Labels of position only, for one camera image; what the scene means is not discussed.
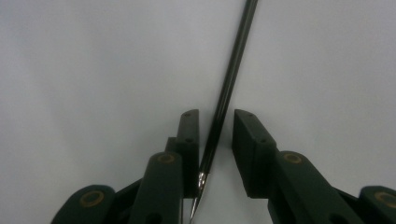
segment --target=black plastic part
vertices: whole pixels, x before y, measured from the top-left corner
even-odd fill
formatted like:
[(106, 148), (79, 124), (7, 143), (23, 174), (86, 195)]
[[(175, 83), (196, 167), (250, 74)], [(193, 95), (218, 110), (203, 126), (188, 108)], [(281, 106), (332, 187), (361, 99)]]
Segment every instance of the black plastic part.
[(139, 191), (139, 187), (142, 180), (139, 179), (128, 187), (118, 191), (116, 193), (116, 201), (115, 211), (116, 216), (115, 219), (117, 223), (127, 223), (129, 215), (131, 214), (132, 206), (134, 205), (134, 200), (136, 198), (136, 194)]
[(365, 187), (358, 199), (367, 223), (396, 223), (396, 191), (381, 186)]
[(272, 192), (271, 199), (268, 200), (268, 211), (274, 224), (293, 224), (296, 223), (288, 202), (279, 188)]
[(273, 172), (296, 223), (363, 223), (305, 156), (279, 152)]
[(270, 166), (278, 152), (276, 141), (257, 117), (235, 110), (233, 154), (250, 198), (268, 198), (272, 183)]
[(128, 223), (180, 223), (182, 202), (181, 157), (174, 152), (155, 154), (148, 162)]
[(111, 223), (111, 205), (114, 189), (92, 185), (74, 193), (52, 220), (52, 224), (103, 224)]
[(168, 138), (165, 151), (173, 151), (183, 158), (184, 197), (198, 194), (199, 111), (193, 109), (181, 115), (177, 137)]

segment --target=white surface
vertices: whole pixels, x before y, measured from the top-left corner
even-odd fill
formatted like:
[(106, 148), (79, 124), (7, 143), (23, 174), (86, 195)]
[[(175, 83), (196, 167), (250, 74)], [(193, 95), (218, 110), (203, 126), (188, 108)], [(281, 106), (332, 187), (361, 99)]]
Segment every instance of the white surface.
[[(119, 190), (200, 109), (205, 144), (244, 1), (1, 1), (1, 223)], [(260, 1), (196, 223), (271, 223), (230, 150), (233, 110), (335, 187), (396, 189), (396, 2)]]

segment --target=black rod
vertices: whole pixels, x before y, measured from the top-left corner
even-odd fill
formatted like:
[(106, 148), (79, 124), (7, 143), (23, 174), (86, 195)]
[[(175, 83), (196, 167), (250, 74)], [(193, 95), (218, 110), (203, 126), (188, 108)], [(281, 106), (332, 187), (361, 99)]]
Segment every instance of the black rod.
[(212, 161), (215, 157), (216, 148), (219, 143), (222, 125), (227, 114), (228, 104), (230, 103), (231, 95), (233, 93), (233, 85), (235, 84), (236, 76), (238, 74), (239, 65), (241, 64), (242, 56), (244, 54), (245, 45), (248, 40), (248, 32), (253, 21), (254, 11), (256, 9), (258, 0), (247, 0), (245, 3), (242, 19), (239, 24), (238, 33), (233, 44), (233, 52), (228, 64), (227, 72), (221, 88), (221, 93), (216, 108), (215, 116), (212, 120), (209, 136), (205, 145), (204, 156), (200, 165), (200, 173), (198, 180), (198, 196), (192, 202), (191, 219), (195, 215), (198, 204), (201, 201), (207, 175), (210, 172)]

